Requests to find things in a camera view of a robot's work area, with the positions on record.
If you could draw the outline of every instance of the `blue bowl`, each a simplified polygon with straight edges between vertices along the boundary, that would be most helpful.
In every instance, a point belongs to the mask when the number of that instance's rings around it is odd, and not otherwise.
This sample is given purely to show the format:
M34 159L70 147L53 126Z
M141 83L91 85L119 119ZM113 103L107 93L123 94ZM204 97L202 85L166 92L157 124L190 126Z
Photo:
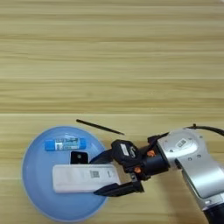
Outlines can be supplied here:
M67 126L49 129L31 143L24 155L24 189L32 204L48 218L62 222L84 221L98 212L107 198L93 193L56 193L53 190L53 167L70 164L71 151L45 151L45 140L63 137L84 137L87 140L84 151L90 160L105 150L96 137L83 129Z

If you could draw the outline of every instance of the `black wire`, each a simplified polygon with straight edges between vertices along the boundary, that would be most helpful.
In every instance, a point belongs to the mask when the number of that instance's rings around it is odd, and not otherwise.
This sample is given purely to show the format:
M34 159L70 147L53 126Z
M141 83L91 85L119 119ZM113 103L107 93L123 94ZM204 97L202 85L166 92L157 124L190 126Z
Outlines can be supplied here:
M208 127L208 126L198 126L196 125L196 123L193 126L187 127L187 128L192 130L210 130L224 137L224 129L218 129L218 128Z

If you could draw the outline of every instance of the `wooden table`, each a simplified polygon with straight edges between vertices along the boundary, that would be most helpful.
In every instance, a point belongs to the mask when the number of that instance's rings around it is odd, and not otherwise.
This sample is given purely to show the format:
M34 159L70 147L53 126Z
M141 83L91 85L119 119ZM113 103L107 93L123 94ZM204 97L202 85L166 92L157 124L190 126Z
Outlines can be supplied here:
M0 220L53 223L21 184L31 140L76 118L150 135L191 125L224 128L224 4L219 0L0 2ZM119 136L86 128L107 147ZM223 138L205 135L224 162ZM84 223L207 223L181 174L110 199Z

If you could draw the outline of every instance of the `orange part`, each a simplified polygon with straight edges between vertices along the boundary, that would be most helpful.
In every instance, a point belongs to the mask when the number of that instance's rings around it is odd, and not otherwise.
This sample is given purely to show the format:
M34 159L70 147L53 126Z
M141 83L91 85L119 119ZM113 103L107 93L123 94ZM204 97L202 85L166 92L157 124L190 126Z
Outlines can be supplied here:
M136 167L135 168L135 173L140 173L142 170L141 170L141 168L140 167Z
M147 152L147 156L150 157L150 158L154 158L156 156L156 153L154 150L149 150Z

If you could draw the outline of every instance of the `black stick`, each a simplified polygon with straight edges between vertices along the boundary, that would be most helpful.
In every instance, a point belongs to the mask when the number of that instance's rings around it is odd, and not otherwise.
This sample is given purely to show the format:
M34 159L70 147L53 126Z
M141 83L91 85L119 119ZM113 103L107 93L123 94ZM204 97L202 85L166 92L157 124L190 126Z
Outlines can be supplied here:
M94 124L94 123L91 123L91 122L85 122L85 121L82 121L82 120L80 120L80 119L77 119L76 122L77 122L77 123L83 123L83 124L86 124L86 125L88 125L88 126L97 128L97 129L99 129L99 130L106 130L106 131L108 131L108 132L112 132L112 133L116 133L116 134L118 134L118 135L123 135L123 136L124 136L124 134L123 134L122 132L120 132L120 131L117 131L117 130L114 130L114 129L109 129L109 128L103 127L103 126L101 126L101 125L98 125L98 124Z

